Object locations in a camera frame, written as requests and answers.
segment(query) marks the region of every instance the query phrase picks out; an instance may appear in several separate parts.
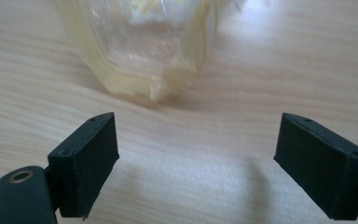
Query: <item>plastic bag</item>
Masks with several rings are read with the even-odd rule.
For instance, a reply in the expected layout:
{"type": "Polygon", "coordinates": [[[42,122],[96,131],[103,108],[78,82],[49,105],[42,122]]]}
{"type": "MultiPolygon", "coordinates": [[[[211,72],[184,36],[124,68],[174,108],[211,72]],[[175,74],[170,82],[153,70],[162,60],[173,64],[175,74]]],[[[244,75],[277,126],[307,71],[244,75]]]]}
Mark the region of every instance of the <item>plastic bag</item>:
{"type": "Polygon", "coordinates": [[[83,61],[114,93],[157,101],[198,74],[231,0],[56,0],[83,61]]]}

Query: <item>light wood tabletop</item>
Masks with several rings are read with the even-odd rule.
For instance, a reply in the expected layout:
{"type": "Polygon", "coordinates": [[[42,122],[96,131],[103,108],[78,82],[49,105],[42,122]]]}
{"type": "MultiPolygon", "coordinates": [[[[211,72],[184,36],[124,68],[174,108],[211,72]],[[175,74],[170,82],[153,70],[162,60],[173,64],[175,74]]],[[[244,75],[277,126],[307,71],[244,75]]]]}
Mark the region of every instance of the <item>light wood tabletop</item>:
{"type": "Polygon", "coordinates": [[[282,112],[358,145],[358,1],[248,0],[221,21],[202,73],[153,106],[107,91],[55,9],[0,0],[0,177],[46,167],[113,111],[120,159],[86,223],[336,223],[272,158],[282,112]]]}

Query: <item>wooden table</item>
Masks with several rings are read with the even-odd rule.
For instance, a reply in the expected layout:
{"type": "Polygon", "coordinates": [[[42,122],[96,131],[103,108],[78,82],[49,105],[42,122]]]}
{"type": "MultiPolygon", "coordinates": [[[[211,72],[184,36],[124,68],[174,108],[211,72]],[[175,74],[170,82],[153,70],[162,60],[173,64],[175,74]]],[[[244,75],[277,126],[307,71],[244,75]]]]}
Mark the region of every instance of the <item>wooden table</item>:
{"type": "Polygon", "coordinates": [[[0,177],[113,111],[121,158],[86,223],[336,223],[272,158],[282,112],[358,145],[358,1],[247,1],[153,107],[109,93],[70,42],[52,2],[0,1],[0,177]]]}

